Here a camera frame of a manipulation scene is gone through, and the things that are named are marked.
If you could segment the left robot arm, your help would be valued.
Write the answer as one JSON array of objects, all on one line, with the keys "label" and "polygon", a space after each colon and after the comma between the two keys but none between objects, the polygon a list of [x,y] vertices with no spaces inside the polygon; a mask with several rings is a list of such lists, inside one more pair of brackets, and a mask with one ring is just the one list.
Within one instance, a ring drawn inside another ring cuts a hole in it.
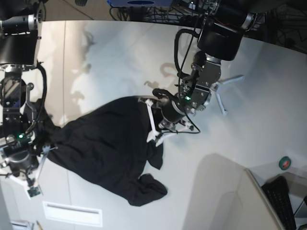
[{"label": "left robot arm", "polygon": [[[221,76],[221,62],[235,58],[243,35],[252,28],[257,16],[238,0],[212,0],[199,33],[189,29],[177,32],[174,40],[174,61],[179,79],[177,93],[153,90],[154,96],[165,99],[165,102],[157,104],[162,115],[158,124],[160,130],[175,132],[176,124],[186,125],[184,117],[207,106],[212,96],[212,86]],[[190,34],[197,39],[199,51],[193,57],[190,74],[184,73],[178,63],[182,34]]]}]

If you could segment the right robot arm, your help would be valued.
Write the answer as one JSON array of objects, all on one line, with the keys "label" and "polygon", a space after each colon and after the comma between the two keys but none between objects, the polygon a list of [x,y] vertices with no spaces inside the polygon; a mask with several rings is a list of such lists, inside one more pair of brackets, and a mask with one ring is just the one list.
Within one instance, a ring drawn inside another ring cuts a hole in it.
[{"label": "right robot arm", "polygon": [[[33,135],[40,121],[47,95],[47,74],[37,59],[41,26],[46,18],[44,0],[2,0],[0,2],[0,153],[1,167],[9,175],[25,179],[38,168]],[[39,70],[43,78],[41,104],[30,101],[32,83],[22,74]]]}]

